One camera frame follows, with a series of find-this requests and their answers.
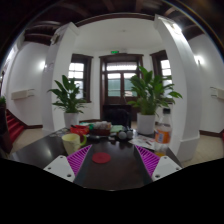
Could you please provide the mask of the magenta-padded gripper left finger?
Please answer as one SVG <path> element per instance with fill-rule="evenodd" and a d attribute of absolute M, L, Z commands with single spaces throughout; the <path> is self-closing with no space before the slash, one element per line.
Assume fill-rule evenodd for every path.
<path fill-rule="evenodd" d="M 67 181 L 73 182 L 91 149 L 91 145 L 85 146 L 69 156 L 59 155 L 44 170 Z"/>

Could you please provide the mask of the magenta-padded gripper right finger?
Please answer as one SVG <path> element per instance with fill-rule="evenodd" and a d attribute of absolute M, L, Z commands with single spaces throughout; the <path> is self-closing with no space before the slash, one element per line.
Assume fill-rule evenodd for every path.
<path fill-rule="evenodd" d="M 167 155 L 159 157 L 141 146 L 135 146 L 135 148 L 152 182 L 181 170 L 181 167 Z"/>

